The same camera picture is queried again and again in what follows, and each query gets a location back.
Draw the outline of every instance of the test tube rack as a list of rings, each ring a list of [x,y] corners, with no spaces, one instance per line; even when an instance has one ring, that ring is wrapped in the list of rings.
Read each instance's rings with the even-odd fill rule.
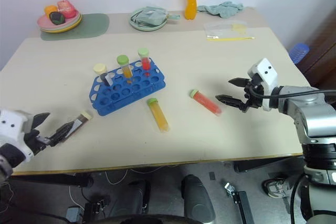
[[[166,86],[164,75],[150,58],[151,69],[143,70],[141,61],[130,63],[132,78],[125,78],[121,68],[109,71],[113,84],[105,86],[100,77],[93,81],[90,101],[99,115],[107,115]]]

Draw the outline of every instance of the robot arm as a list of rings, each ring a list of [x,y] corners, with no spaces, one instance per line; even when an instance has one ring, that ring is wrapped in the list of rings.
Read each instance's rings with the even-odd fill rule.
[[[309,219],[322,212],[336,214],[336,205],[332,200],[336,195],[336,111],[326,103],[324,95],[336,91],[320,91],[312,87],[278,87],[277,73],[266,58],[253,65],[248,75],[251,79],[235,78],[229,81],[244,88],[247,98],[245,103],[229,95],[217,95],[216,98],[243,112],[249,107],[262,107],[265,111],[278,109],[280,113],[293,118],[307,163],[304,172],[311,182],[311,186],[306,189],[311,196],[308,196],[310,213],[306,217]],[[328,200],[321,191],[328,191],[324,195],[332,195],[332,198]]]
[[[55,146],[64,140],[73,121],[64,124],[51,137],[42,137],[35,129],[49,114],[33,116],[23,111],[0,111],[0,183],[13,173],[14,167],[29,162],[47,145]]]

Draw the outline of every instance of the table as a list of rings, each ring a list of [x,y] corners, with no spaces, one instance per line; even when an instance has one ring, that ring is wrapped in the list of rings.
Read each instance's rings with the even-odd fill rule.
[[[279,85],[308,86],[285,48],[253,8],[234,19],[247,20],[253,40],[207,41],[203,23],[218,17],[197,14],[194,21],[167,24],[144,33],[128,24],[126,14],[110,15],[107,33],[87,39],[42,41],[33,32],[0,73],[0,106],[31,114],[51,112],[39,126],[41,135],[89,110],[93,119],[66,142],[48,147],[15,175],[89,172],[145,165],[240,160],[299,155],[302,150],[290,117],[277,110],[250,109],[242,113],[221,104],[216,117],[189,96],[196,88],[212,98],[231,94],[244,100],[242,88],[227,81],[247,78],[247,70],[267,57],[279,74]],[[89,91],[96,74],[92,67],[118,67],[116,57],[138,60],[147,47],[165,75],[166,87],[149,97],[99,116]],[[155,97],[171,130],[160,133],[146,104]]]

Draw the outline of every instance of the yellow plate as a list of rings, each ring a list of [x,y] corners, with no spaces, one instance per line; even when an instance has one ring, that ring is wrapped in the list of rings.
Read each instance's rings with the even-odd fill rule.
[[[43,30],[43,29],[41,29],[41,31],[44,31],[44,32],[46,32],[46,33],[50,33],[50,34],[63,33],[64,31],[68,31],[68,30],[71,30],[71,29],[75,28],[76,26],[79,25],[79,23],[80,23],[81,21],[82,21],[82,15],[80,15],[79,20],[78,20],[76,23],[74,23],[72,26],[66,27],[66,28],[61,29],[61,30],[56,30],[56,31],[47,31],[47,30]]]

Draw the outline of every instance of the shoe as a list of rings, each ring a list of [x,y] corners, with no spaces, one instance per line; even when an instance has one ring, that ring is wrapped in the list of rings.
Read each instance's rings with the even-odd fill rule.
[[[262,188],[269,197],[275,199],[282,199],[288,197],[283,187],[284,182],[285,182],[284,178],[268,179],[262,183]]]

